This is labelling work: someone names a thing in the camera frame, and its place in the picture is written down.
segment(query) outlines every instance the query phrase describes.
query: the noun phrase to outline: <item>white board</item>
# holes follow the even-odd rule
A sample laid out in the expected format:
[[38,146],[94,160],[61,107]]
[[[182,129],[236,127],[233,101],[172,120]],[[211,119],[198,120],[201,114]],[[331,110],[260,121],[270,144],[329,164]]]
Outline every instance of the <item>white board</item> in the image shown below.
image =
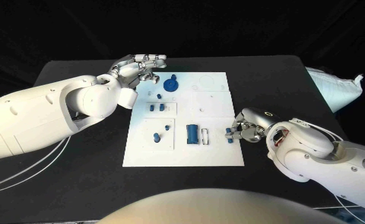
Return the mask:
[[[163,82],[172,74],[176,75],[179,88],[168,92]],[[159,84],[148,81],[137,86],[139,98],[132,113],[123,166],[244,166],[240,141],[228,143],[224,137],[234,122],[227,74],[159,72],[159,76]],[[199,144],[188,144],[189,124],[198,125]],[[208,129],[208,145],[202,142],[202,129]],[[161,135],[159,143],[153,140],[155,133]]]

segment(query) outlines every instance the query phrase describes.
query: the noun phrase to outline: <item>white cable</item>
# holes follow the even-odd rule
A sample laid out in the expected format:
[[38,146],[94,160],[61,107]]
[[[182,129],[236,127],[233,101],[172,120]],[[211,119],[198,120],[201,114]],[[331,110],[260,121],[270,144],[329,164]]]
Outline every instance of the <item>white cable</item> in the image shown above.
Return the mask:
[[342,207],[347,209],[347,211],[350,212],[350,214],[362,222],[365,223],[365,221],[348,210],[348,208],[344,206],[341,199],[338,198],[338,196],[335,195],[338,202],[341,203]]
[[58,144],[58,146],[54,148],[54,150],[49,152],[49,154],[32,165],[32,166],[29,166],[25,170],[22,170],[18,174],[15,174],[12,177],[9,177],[8,179],[5,179],[3,181],[0,181],[0,184],[2,183],[5,183],[6,181],[9,181],[10,179],[13,179],[15,177],[18,177],[22,173],[25,173],[26,171],[29,171],[29,169],[32,168],[32,167],[35,167],[36,165],[39,165],[44,161],[45,161],[45,159],[52,155],[52,153],[57,151],[57,149],[60,148],[60,146],[61,146],[61,144],[64,143],[64,141],[65,141],[67,139],[64,139],[62,141],[61,141],[61,143]]
[[3,191],[3,190],[6,190],[6,189],[12,188],[13,186],[18,186],[21,183],[23,183],[23,182],[25,182],[26,180],[29,180],[32,177],[35,177],[35,176],[54,164],[55,160],[58,159],[58,157],[61,156],[61,154],[62,154],[62,152],[64,152],[64,150],[65,150],[65,148],[67,148],[67,145],[68,145],[68,143],[70,143],[70,139],[71,139],[71,136],[70,136],[68,139],[67,139],[67,144],[65,144],[64,149],[61,150],[58,156],[55,157],[55,159],[52,160],[52,162],[42,168],[42,170],[38,171],[29,178],[26,178],[25,180],[22,180],[19,183],[15,183],[13,185],[10,185],[10,186],[6,187],[6,188],[2,188],[0,191]]
[[318,128],[318,129],[321,129],[321,130],[325,131],[328,134],[337,136],[337,137],[339,138],[339,140],[344,141],[344,139],[342,139],[335,133],[332,133],[328,129],[325,129],[325,128],[319,127],[318,125],[313,125],[313,124],[311,124],[311,123],[308,123],[308,122],[306,122],[306,124],[309,124],[311,126],[313,126],[313,127]]

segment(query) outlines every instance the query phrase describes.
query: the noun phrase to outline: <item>robotic hand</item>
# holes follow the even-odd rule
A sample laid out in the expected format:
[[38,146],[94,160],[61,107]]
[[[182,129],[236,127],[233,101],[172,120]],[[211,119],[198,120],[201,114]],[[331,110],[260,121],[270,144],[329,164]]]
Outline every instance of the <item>robotic hand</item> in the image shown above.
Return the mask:
[[[332,136],[332,142],[312,126]],[[365,207],[365,146],[344,141],[326,129],[299,119],[283,122],[266,110],[246,108],[227,138],[259,142],[263,137],[269,158],[289,178],[299,182],[313,179],[337,196]]]
[[[120,104],[133,108],[140,81],[159,76],[166,55],[127,55],[98,77],[84,75],[0,98],[0,158],[35,151],[103,121]],[[71,117],[70,111],[78,113]]]

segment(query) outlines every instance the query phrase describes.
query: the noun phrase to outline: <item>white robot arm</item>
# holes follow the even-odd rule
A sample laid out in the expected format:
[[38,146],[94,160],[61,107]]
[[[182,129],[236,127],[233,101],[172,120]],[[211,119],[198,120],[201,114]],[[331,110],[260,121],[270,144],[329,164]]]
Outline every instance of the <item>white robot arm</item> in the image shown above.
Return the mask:
[[[117,104],[133,108],[140,81],[158,83],[166,55],[127,55],[98,77],[84,75],[0,98],[0,158],[35,151],[103,121]],[[70,110],[78,112],[71,117]]]
[[282,122],[266,110],[246,108],[227,138],[259,142],[266,137],[269,158],[282,173],[299,182],[315,180],[337,196],[365,207],[365,146],[342,141],[321,128],[341,140],[331,141],[311,126],[321,128],[299,119]]

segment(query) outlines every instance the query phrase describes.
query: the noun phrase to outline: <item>white bag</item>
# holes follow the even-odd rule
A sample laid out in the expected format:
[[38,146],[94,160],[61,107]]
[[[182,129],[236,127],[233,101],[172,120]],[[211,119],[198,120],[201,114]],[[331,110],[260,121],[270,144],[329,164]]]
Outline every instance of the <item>white bag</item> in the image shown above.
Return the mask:
[[360,83],[362,80],[362,75],[358,75],[355,80],[347,80],[325,73],[322,70],[311,67],[306,67],[306,69],[318,85],[322,96],[329,104],[329,108],[332,112],[337,112],[362,94]]

